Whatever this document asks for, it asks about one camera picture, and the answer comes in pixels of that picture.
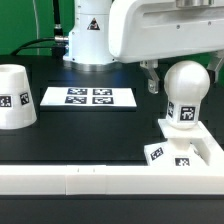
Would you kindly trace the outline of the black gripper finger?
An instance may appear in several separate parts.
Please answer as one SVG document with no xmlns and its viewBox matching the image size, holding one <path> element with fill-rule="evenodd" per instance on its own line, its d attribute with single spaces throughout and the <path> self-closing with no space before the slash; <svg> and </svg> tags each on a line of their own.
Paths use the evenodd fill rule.
<svg viewBox="0 0 224 224">
<path fill-rule="evenodd" d="M 210 60 L 207 66 L 207 71 L 211 83 L 216 83 L 219 78 L 219 72 L 224 66 L 224 50 L 214 51 L 210 53 Z"/>
<path fill-rule="evenodd" d="M 160 79 L 155 71 L 158 67 L 157 60 L 144 60 L 140 62 L 140 67 L 148 79 L 148 91 L 152 94 L 159 92 Z"/>
</svg>

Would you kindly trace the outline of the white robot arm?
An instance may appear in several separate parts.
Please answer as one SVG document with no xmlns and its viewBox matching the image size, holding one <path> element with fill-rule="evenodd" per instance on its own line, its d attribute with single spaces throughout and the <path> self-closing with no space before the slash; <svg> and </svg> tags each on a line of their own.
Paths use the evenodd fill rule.
<svg viewBox="0 0 224 224">
<path fill-rule="evenodd" d="M 139 62 L 149 76 L 149 91 L 156 94 L 159 60 L 210 52 L 208 71 L 218 80 L 224 66 L 224 0 L 74 2 L 66 66 L 104 71 L 119 62 Z"/>
</svg>

